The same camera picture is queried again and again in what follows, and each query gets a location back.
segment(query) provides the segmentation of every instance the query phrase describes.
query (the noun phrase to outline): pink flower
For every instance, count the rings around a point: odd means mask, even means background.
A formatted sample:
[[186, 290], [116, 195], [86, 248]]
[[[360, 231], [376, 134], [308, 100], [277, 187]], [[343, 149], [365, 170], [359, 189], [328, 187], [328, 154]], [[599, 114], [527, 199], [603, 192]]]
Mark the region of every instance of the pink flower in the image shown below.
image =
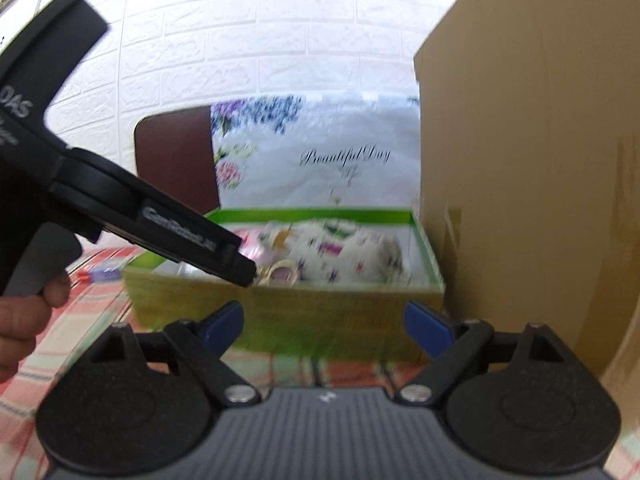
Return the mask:
[[240, 168], [234, 162], [220, 162], [216, 168], [216, 174], [222, 184], [232, 180], [240, 180], [242, 177]]

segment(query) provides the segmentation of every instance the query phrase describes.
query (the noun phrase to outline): white wall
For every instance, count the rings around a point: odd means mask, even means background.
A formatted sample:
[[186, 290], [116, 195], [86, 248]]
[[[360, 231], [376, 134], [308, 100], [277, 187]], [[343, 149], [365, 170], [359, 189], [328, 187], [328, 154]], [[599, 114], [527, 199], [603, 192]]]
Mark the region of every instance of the white wall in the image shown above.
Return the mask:
[[[133, 129], [150, 114], [257, 92], [417, 92], [414, 52], [453, 1], [89, 0], [111, 30], [46, 121], [135, 172]], [[0, 15], [5, 45], [37, 4]]]

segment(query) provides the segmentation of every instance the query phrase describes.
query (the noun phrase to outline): human hand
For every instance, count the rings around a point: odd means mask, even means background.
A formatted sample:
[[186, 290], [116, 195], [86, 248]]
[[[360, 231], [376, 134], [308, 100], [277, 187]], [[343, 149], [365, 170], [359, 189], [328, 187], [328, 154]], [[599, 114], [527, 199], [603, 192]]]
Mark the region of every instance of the human hand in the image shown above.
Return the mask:
[[50, 280], [42, 294], [28, 298], [0, 298], [0, 383], [18, 372], [18, 363], [36, 348], [36, 336], [51, 319], [51, 309], [69, 298], [71, 282], [65, 273]]

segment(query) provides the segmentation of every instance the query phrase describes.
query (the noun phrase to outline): floral bag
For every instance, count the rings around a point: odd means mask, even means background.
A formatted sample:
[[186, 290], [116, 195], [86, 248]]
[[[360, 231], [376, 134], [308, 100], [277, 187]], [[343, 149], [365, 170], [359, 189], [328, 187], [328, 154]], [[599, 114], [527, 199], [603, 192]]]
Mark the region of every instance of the floral bag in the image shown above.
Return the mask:
[[263, 96], [214, 104], [210, 119], [223, 208], [417, 201], [415, 97]]

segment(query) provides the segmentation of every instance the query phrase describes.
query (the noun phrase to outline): screw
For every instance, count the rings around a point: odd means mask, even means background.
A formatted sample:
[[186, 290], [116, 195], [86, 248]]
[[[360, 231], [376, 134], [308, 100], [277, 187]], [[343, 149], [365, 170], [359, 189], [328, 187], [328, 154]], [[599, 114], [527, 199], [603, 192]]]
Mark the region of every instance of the screw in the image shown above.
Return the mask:
[[257, 395], [255, 388], [247, 384], [235, 384], [225, 390], [225, 397], [231, 402], [249, 402]]
[[408, 384], [400, 390], [400, 397], [407, 402], [426, 402], [431, 398], [431, 388], [424, 384]]

